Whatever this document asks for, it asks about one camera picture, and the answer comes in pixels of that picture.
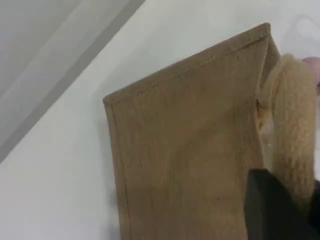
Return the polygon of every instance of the white wall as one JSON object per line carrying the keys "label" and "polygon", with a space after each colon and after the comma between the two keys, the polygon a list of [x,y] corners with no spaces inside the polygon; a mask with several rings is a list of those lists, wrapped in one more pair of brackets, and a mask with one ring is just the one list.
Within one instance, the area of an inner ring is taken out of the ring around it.
{"label": "white wall", "polygon": [[1,1],[0,162],[143,1]]}

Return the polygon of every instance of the beige knit sweater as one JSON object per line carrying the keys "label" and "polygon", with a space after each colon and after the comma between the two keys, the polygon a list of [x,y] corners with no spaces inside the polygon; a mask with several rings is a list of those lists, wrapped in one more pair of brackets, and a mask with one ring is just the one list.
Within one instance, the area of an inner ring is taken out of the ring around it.
{"label": "beige knit sweater", "polygon": [[258,97],[258,118],[261,126],[273,121],[271,171],[306,214],[315,187],[316,90],[303,62],[281,58]]}

